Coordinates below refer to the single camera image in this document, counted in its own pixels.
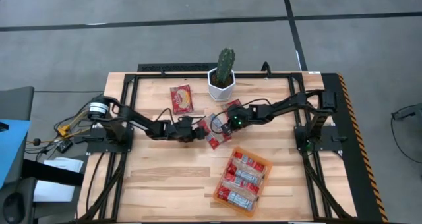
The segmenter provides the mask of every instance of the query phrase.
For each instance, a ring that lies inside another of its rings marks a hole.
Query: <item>orange tray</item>
[[[230,164],[230,161],[233,158],[233,155],[234,155],[235,152],[240,152],[242,154],[245,154],[248,157],[252,158],[254,161],[257,161],[257,162],[259,162],[259,163],[261,163],[261,164],[263,164],[263,165],[266,166],[266,171],[265,171],[265,174],[264,174],[263,181],[261,182],[261,185],[259,186],[259,192],[257,194],[258,198],[256,199],[256,201],[255,201],[256,203],[253,206],[253,209],[251,211],[247,211],[244,208],[240,208],[240,207],[238,207],[238,206],[236,206],[234,204],[230,204],[229,202],[227,202],[227,201],[219,198],[218,195],[217,195],[218,189],[222,185],[223,176],[225,175],[226,170],[227,170],[227,168],[228,168],[228,166]],[[228,163],[226,165],[226,168],[224,169],[223,175],[222,175],[220,181],[218,182],[217,187],[216,187],[216,190],[214,191],[214,193],[213,193],[212,196],[214,197],[214,199],[217,202],[219,202],[219,203],[221,203],[223,205],[226,205],[229,208],[233,208],[234,210],[236,210],[236,211],[238,211],[240,213],[245,214],[247,217],[252,217],[254,215],[255,211],[256,211],[257,206],[258,206],[259,197],[260,197],[262,191],[264,190],[264,187],[266,186],[266,184],[268,182],[268,176],[270,174],[271,168],[272,168],[272,162],[271,161],[268,161],[267,159],[264,159],[264,158],[262,158],[260,156],[257,156],[257,155],[255,155],[255,154],[253,154],[251,152],[248,152],[247,150],[244,150],[243,148],[236,147],[236,148],[233,149],[233,152],[231,153],[231,156],[230,156],[229,161],[228,161]]]

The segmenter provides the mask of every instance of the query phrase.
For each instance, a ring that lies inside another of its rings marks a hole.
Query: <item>red snack package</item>
[[[254,195],[258,194],[259,191],[259,187],[243,180],[240,177],[236,177],[235,175],[227,172],[226,175],[224,176],[224,181],[226,181],[228,184],[234,184],[236,186],[238,186],[239,188],[245,189],[251,193],[253,193]]]
[[[250,183],[254,184],[255,186],[259,186],[260,185],[260,182],[261,182],[261,179],[260,178],[254,176],[254,175],[251,175],[251,174],[249,174],[246,171],[242,171],[242,170],[238,169],[235,166],[235,164],[233,164],[233,162],[230,163],[230,165],[228,166],[227,172],[228,173],[231,173],[231,174],[233,174],[233,175],[235,175],[237,177],[241,177],[242,179],[246,180],[247,182],[250,182]]]
[[[242,195],[231,191],[229,188],[221,186],[217,191],[217,197],[225,200],[231,204],[235,204],[241,208],[251,211],[253,208],[253,202],[243,197]]]
[[[264,171],[265,165],[252,160],[247,155],[243,155],[240,152],[235,152],[234,157],[236,157],[237,159],[241,160],[244,164],[252,167],[253,169],[256,169],[259,172],[263,172]]]
[[[175,115],[193,111],[191,88],[189,85],[170,88],[173,113]]]
[[[220,144],[227,142],[231,139],[231,136],[224,134],[223,132],[221,134],[216,134],[211,131],[210,129],[210,122],[215,117],[215,114],[211,114],[207,118],[199,121],[198,126],[203,127],[208,135],[205,136],[205,139],[208,141],[208,143],[211,145],[212,149],[216,149]],[[214,131],[219,132],[221,131],[221,126],[223,123],[219,120],[219,118],[215,118],[212,121],[212,129]]]
[[[222,109],[225,112],[227,118],[229,118],[229,113],[227,112],[227,109],[229,109],[229,107],[231,105],[242,105],[242,104],[240,103],[240,100],[237,99],[237,100],[234,100],[232,102],[229,102],[229,103],[227,103],[225,105],[222,105]]]

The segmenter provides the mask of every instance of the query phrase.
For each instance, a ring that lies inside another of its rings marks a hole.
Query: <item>white hexagonal pot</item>
[[[231,93],[236,85],[235,72],[231,71],[233,83],[230,86],[221,89],[211,84],[211,75],[215,70],[217,70],[217,68],[214,68],[208,72],[208,92],[210,93],[211,98],[215,101],[227,101],[229,100]]]

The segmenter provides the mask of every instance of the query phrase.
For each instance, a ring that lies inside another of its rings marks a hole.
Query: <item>cable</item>
[[[416,162],[416,163],[419,163],[419,164],[422,164],[422,161],[417,161],[417,160],[415,160],[415,159],[413,159],[413,158],[411,158],[410,156],[408,156],[403,150],[402,150],[402,148],[398,145],[398,143],[397,143],[397,139],[396,139],[396,135],[394,134],[394,129],[393,129],[393,117],[391,117],[391,121],[390,121],[390,126],[391,126],[391,133],[393,134],[393,138],[394,138],[394,142],[396,143],[396,146],[397,146],[397,148],[403,153],[403,155],[404,156],[406,156],[407,158],[409,158],[410,160],[412,160],[413,162]]]
[[[57,133],[57,134],[60,134],[59,133],[59,131],[57,130],[58,129],[58,127],[60,126],[60,124],[61,123],[63,123],[63,122],[65,122],[65,121],[68,121],[69,119],[73,119],[73,118],[75,118],[77,115],[79,115],[84,109],[85,109],[85,107],[89,104],[89,103],[91,103],[91,102],[93,102],[95,99],[97,99],[98,97],[100,97],[100,96],[102,96],[104,93],[100,93],[99,95],[97,95],[97,96],[94,96],[93,98],[91,98],[90,99],[90,101],[88,101],[88,102],[86,102],[80,109],[79,109],[79,111],[78,111],[78,113],[76,113],[75,115],[73,115],[73,116],[70,116],[70,117],[67,117],[66,119],[63,119],[62,121],[60,121],[60,122],[58,122],[58,123],[56,123],[55,125],[54,125],[54,127],[53,127],[53,129],[54,129],[54,131]]]
[[[157,117],[157,119],[155,120],[155,121],[157,121],[163,114],[164,114],[164,112],[166,112],[166,111],[169,111],[169,113],[170,113],[170,119],[171,119],[171,121],[172,121],[172,123],[174,124],[174,119],[173,119],[173,114],[171,113],[171,109],[170,108],[165,108],[159,115],[158,115],[158,117]]]
[[[53,156],[53,154],[55,153],[55,151],[57,151],[57,149],[54,149],[54,151],[51,153],[51,155],[47,159],[50,159]]]
[[[72,120],[72,122],[70,122],[67,126],[71,126],[74,122],[76,122],[76,120],[78,120],[79,118],[81,118],[82,116],[84,116],[84,115],[86,115],[86,113],[88,112],[88,110],[87,109],[85,109],[85,110],[83,110],[83,111],[81,111],[79,114],[78,114],[78,116],[76,116],[73,120]]]
[[[186,117],[190,117],[192,119],[199,119],[197,122],[192,123],[191,124],[191,126],[192,126],[192,125],[196,125],[197,123],[201,122],[201,120],[205,119],[206,116],[194,116],[194,117],[192,117],[192,116],[182,116],[182,117],[177,118],[177,120],[180,122],[182,120],[182,118],[186,118]]]
[[[311,150],[311,153],[310,154],[307,154],[307,157],[310,157],[314,153],[315,153],[315,142],[312,142],[312,150]]]
[[[78,224],[78,205],[76,205],[76,217],[75,217],[75,223]]]
[[[252,103],[252,102],[256,102],[256,101],[262,101],[262,100],[264,100],[264,101],[266,101],[268,104],[269,104],[269,106],[272,106],[271,105],[271,103],[270,103],[270,101],[268,101],[267,99],[265,99],[265,98],[260,98],[260,99],[253,99],[253,100],[251,100],[250,102],[248,102],[248,103],[244,103],[243,105],[240,105],[241,107],[244,107],[245,105],[248,105],[248,104],[250,104],[250,103]],[[233,110],[235,110],[235,109],[237,109],[237,108],[234,108],[234,109],[228,109],[228,110],[223,110],[223,111],[221,111],[221,112],[219,112],[218,114],[216,114],[216,116],[214,116],[212,119],[211,119],[211,121],[210,121],[210,129],[211,129],[211,131],[213,132],[213,133],[215,133],[215,134],[221,134],[222,133],[222,131],[221,132],[216,132],[216,131],[214,131],[214,129],[212,129],[212,122],[214,121],[214,119],[216,119],[216,117],[218,117],[218,115],[221,115],[222,113],[225,113],[225,112],[229,112],[229,111],[233,111]]]
[[[101,153],[100,158],[98,158],[97,164],[95,165],[94,171],[92,172],[90,186],[88,187],[88,195],[86,196],[86,206],[85,206],[85,208],[86,208],[87,213],[88,213],[88,205],[89,205],[89,202],[90,202],[90,193],[91,193],[92,183],[94,182],[95,173],[97,172],[98,165],[100,164],[101,159],[103,159],[103,155],[104,155],[104,153]]]
[[[71,138],[71,137],[73,137],[73,136],[75,136],[77,134],[86,132],[88,130],[90,130],[90,129],[88,128],[88,129],[85,129],[85,130],[80,130],[80,131],[75,132],[73,134],[69,134],[67,136],[64,136],[62,138],[58,138],[58,139],[55,139],[55,140],[52,140],[52,141],[44,141],[44,142],[49,142],[49,144],[46,145],[46,146],[44,146],[44,147],[41,147],[41,148],[32,148],[31,150],[26,150],[25,149],[25,153],[27,153],[27,154],[37,154],[37,156],[35,157],[35,161],[38,161],[39,158],[41,158],[42,154],[46,154],[47,155],[48,152],[50,152],[51,150],[54,149],[53,153],[51,153],[51,155],[47,158],[47,159],[50,159],[53,156],[53,154],[55,153],[55,151],[56,151],[56,147],[57,147],[57,142],[58,141],[63,140],[63,139],[66,139],[66,138]]]
[[[75,136],[75,135],[77,135],[77,134],[80,134],[80,133],[83,133],[83,132],[86,132],[86,131],[88,131],[88,130],[90,130],[90,129],[89,129],[89,128],[87,128],[87,129],[80,130],[80,131],[78,131],[78,132],[75,132],[75,133],[72,133],[72,134],[66,135],[66,136],[64,136],[64,137],[62,137],[62,138],[57,138],[57,139],[54,139],[54,140],[41,141],[40,143],[57,142],[57,141],[60,141],[60,140],[66,139],[66,138],[72,138],[73,136]],[[30,141],[30,142],[26,142],[26,143],[27,143],[27,144],[33,144],[34,142],[33,142],[33,141]]]

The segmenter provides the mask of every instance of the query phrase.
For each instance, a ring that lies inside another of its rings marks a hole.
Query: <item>wooden tabletop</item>
[[[123,72],[109,74],[105,96],[120,98],[124,75]],[[324,88],[320,74],[304,72],[303,79],[306,90]],[[236,78],[236,83],[231,100],[240,99],[241,103],[258,98],[274,103],[289,96],[289,85],[284,78]],[[189,115],[209,115],[221,111],[220,106],[225,103],[213,101],[208,95],[206,79],[200,78],[142,79],[138,85],[135,110],[155,119],[163,109],[172,108],[169,88],[183,84],[190,84],[193,96],[195,111]],[[316,98],[311,98],[311,103],[316,102]],[[165,114],[162,118],[169,119],[169,115]],[[118,221],[311,220],[305,172],[296,150],[294,126],[293,113],[282,115],[266,125],[253,125],[236,132],[231,141],[215,150],[205,140],[188,144],[154,141],[143,131],[135,129],[133,148],[126,163]],[[274,162],[268,185],[252,219],[212,198],[236,146]],[[85,213],[88,186],[99,156],[93,154],[89,157],[78,203],[79,216]],[[108,157],[109,154],[104,155],[94,178],[90,206],[104,186]],[[320,152],[320,157],[327,188],[349,214],[356,215],[343,161],[328,151]],[[324,216],[318,188],[315,192],[320,215]],[[109,197],[106,217],[111,215],[113,190]]]

